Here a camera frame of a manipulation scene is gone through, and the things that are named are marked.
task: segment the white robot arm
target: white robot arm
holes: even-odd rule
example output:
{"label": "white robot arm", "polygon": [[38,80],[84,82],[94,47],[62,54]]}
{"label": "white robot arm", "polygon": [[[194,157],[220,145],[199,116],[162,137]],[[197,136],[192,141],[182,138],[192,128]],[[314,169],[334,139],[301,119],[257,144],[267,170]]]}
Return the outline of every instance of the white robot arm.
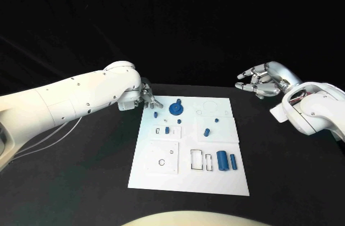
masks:
{"label": "white robot arm", "polygon": [[0,171],[38,134],[116,102],[120,110],[135,109],[143,100],[145,107],[163,108],[135,69],[117,61],[104,70],[0,97]]}
{"label": "white robot arm", "polygon": [[253,67],[237,76],[253,76],[251,84],[236,87],[256,92],[260,99],[286,94],[282,103],[270,110],[279,122],[289,120],[296,129],[312,135],[329,129],[345,141],[345,92],[328,83],[302,83],[293,72],[272,61]]}

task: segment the black tabletop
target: black tabletop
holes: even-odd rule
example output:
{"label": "black tabletop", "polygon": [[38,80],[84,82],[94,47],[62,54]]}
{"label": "black tabletop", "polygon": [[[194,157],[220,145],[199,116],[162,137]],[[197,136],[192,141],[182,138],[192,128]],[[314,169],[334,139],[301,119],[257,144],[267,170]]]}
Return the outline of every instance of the black tabletop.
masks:
{"label": "black tabletop", "polygon": [[306,136],[290,122],[279,123],[269,109],[280,97],[260,100],[223,87],[155,84],[153,90],[155,95],[230,98],[250,196],[129,189],[143,106],[120,112],[114,104],[0,173],[0,224],[122,225],[156,213],[197,210],[276,226],[342,225],[345,156],[331,132]]}

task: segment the white cable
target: white cable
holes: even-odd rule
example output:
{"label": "white cable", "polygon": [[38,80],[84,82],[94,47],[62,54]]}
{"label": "white cable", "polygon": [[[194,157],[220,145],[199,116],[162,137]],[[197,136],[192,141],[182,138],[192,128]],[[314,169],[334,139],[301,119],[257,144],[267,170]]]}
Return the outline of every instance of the white cable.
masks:
{"label": "white cable", "polygon": [[32,152],[29,152],[29,153],[26,153],[26,154],[23,154],[23,155],[15,157],[13,160],[16,160],[16,159],[19,159],[20,157],[23,157],[23,156],[26,156],[26,155],[29,155],[29,154],[32,154],[32,153],[36,153],[36,152],[39,152],[41,150],[44,150],[44,149],[49,148],[51,146],[54,146],[54,145],[68,136],[68,134],[72,132],[75,126],[78,125],[78,123],[80,123],[80,121],[81,121],[81,118],[80,118],[78,122],[75,123],[72,129],[68,131],[68,133],[62,136],[62,138],[61,138],[58,141],[55,141],[51,145],[48,145],[46,147],[44,147],[42,149],[38,149],[38,150],[35,150],[35,151],[32,151]]}
{"label": "white cable", "polygon": [[25,148],[25,149],[22,149],[22,150],[19,150],[18,152],[16,152],[16,154],[20,154],[22,152],[25,152],[28,149],[31,149],[32,147],[35,147],[38,144],[41,144],[45,140],[48,140],[52,136],[54,136],[54,134],[62,129],[62,127],[67,125],[67,123],[38,142],[38,143],[35,143],[32,146],[29,146],[28,148]]}

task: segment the white board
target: white board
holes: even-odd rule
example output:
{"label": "white board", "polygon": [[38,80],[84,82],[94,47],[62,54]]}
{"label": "white board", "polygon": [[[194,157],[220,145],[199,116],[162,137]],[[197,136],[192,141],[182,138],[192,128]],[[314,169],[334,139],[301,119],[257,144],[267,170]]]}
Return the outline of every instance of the white board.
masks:
{"label": "white board", "polygon": [[[156,96],[156,99],[165,107],[143,110],[129,188],[250,196],[230,99],[176,96]],[[176,99],[184,106],[179,116],[169,113]],[[205,128],[210,129],[208,137],[204,136]],[[176,155],[168,155],[172,147],[178,147]],[[191,150],[202,150],[202,170],[191,168]],[[218,170],[217,151],[221,150],[228,156],[228,171]],[[207,154],[211,154],[212,171],[207,170]],[[230,154],[236,155],[237,170],[231,168]],[[168,159],[166,168],[159,165],[162,157]]]}

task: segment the small blue piece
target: small blue piece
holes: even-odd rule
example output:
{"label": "small blue piece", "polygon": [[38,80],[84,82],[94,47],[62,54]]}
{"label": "small blue piece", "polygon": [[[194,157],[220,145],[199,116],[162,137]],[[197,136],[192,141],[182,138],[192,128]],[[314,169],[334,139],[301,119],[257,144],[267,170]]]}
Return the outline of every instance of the small blue piece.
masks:
{"label": "small blue piece", "polygon": [[208,135],[210,135],[210,129],[205,129],[204,136],[208,137]]}
{"label": "small blue piece", "polygon": [[217,152],[217,159],[218,159],[218,169],[221,171],[227,171],[228,170],[228,157],[227,157],[225,151]]}
{"label": "small blue piece", "polygon": [[184,112],[184,106],[181,104],[181,99],[178,99],[176,103],[174,103],[169,107],[169,112],[172,115],[181,115]]}
{"label": "small blue piece", "polygon": [[236,165],[236,155],[230,155],[230,158],[231,158],[233,169],[237,170],[237,165]]}

